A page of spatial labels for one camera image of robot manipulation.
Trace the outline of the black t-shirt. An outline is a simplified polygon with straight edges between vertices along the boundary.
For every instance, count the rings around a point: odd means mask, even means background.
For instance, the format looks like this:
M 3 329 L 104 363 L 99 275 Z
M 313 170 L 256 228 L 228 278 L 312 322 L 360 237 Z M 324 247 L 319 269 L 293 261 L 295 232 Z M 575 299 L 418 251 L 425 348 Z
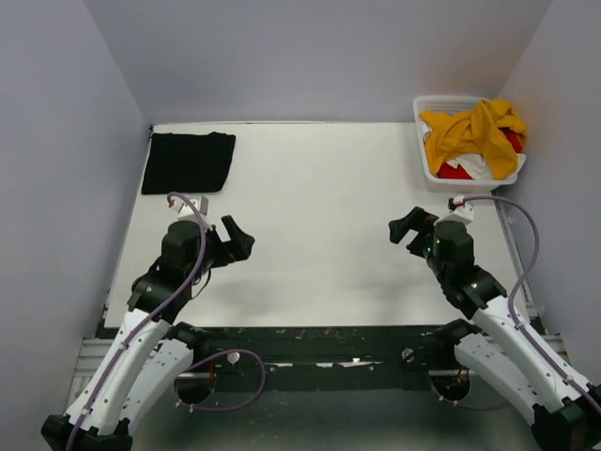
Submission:
M 141 194 L 214 194 L 225 185 L 237 137 L 233 134 L 155 133 Z

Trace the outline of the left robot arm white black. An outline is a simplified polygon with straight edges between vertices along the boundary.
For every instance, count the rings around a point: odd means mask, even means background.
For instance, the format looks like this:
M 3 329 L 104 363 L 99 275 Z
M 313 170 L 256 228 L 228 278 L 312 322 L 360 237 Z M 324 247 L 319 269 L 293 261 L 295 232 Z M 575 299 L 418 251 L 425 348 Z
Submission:
M 184 371 L 201 369 L 208 348 L 193 326 L 177 322 L 193 283 L 248 259 L 254 237 L 224 216 L 222 241 L 211 225 L 172 223 L 161 253 L 131 286 L 121 326 L 90 382 L 63 414 L 47 417 L 41 435 L 53 450 L 129 450 L 140 420 Z

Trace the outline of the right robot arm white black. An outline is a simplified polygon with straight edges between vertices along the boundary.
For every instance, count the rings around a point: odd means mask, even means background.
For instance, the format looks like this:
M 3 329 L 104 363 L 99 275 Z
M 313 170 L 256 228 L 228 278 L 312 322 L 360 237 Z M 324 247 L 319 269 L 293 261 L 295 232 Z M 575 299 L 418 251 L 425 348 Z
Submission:
M 415 207 L 389 223 L 392 243 L 415 232 L 408 251 L 425 260 L 446 300 L 464 316 L 434 332 L 434 361 L 480 375 L 520 412 L 541 449 L 593 449 L 600 443 L 600 388 L 566 362 L 476 264 L 467 230 L 472 216 L 471 205 L 458 202 L 444 218 Z

